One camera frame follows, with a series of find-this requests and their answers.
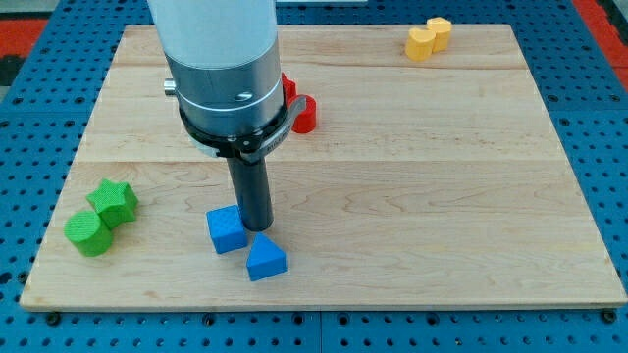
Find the red block behind arm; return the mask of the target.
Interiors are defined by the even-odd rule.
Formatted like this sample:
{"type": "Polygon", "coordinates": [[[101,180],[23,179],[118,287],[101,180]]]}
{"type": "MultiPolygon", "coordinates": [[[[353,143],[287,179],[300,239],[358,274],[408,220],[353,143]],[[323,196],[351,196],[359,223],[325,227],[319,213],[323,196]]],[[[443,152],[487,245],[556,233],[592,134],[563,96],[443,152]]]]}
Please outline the red block behind arm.
{"type": "Polygon", "coordinates": [[[289,103],[297,95],[296,82],[290,79],[285,73],[282,73],[282,84],[285,102],[289,103]]]}

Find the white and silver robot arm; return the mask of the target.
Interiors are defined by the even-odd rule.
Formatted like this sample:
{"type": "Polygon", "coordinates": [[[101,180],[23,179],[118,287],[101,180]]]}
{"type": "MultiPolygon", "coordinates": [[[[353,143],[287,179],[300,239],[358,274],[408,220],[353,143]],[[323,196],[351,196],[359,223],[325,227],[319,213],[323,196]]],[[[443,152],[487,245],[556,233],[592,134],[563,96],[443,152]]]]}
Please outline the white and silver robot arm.
{"type": "Polygon", "coordinates": [[[274,0],[149,0],[185,129],[214,157],[254,164],[306,108],[284,97],[274,0]]]}

